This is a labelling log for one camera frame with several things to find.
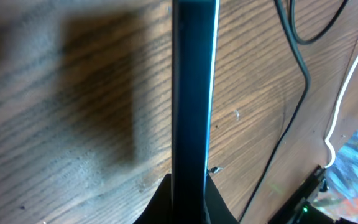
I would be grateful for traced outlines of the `blue Samsung smartphone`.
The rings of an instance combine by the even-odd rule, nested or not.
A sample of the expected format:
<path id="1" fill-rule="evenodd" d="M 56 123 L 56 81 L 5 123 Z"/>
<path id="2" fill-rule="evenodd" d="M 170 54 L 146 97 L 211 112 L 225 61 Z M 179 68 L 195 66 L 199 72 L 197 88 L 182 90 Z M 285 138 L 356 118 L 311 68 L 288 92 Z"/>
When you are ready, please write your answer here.
<path id="1" fill-rule="evenodd" d="M 219 1 L 172 8 L 172 222 L 204 223 Z"/>

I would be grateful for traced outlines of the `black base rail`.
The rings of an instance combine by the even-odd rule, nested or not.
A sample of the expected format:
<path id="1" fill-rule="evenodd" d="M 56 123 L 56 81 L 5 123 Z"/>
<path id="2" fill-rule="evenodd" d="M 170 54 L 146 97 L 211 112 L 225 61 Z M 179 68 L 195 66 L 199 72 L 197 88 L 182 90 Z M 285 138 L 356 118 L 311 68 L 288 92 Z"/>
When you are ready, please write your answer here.
<path id="1" fill-rule="evenodd" d="M 303 212 L 304 206 L 314 200 L 318 195 L 325 172 L 325 168 L 317 166 L 278 212 L 268 221 L 268 224 L 291 223 L 297 215 Z"/>

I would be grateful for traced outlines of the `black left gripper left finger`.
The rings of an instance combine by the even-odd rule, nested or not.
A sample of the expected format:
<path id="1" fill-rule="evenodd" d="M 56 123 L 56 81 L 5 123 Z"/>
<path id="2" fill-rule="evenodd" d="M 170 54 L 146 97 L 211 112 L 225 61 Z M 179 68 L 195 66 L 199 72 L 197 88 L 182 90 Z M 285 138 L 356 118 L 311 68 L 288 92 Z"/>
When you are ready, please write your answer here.
<path id="1" fill-rule="evenodd" d="M 166 174 L 145 210 L 134 224 L 169 224 L 172 222 L 171 174 Z"/>

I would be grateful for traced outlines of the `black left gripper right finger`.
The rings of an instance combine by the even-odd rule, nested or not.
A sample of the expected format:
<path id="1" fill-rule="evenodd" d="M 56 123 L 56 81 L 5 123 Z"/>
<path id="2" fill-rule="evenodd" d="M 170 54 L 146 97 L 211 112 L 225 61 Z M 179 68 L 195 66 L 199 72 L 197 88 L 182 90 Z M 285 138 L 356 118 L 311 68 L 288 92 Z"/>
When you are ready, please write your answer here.
<path id="1" fill-rule="evenodd" d="M 208 223 L 210 224 L 238 224 L 239 222 L 232 215 L 227 205 L 225 204 L 218 188 L 214 184 L 211 174 L 220 171 L 221 167 L 212 167 L 207 171 L 206 176 L 206 190 L 205 190 L 205 204 L 208 213 Z"/>

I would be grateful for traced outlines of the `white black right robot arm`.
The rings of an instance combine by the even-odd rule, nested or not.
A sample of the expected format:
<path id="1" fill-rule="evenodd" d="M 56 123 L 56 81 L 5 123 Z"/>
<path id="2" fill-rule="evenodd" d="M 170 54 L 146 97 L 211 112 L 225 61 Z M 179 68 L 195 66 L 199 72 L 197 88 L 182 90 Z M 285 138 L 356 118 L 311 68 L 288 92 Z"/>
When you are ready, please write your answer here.
<path id="1" fill-rule="evenodd" d="M 289 224 L 357 224 L 345 218 L 337 220 L 330 218 L 325 213 L 320 212 L 310 203 L 302 205 L 295 216 L 290 219 Z"/>

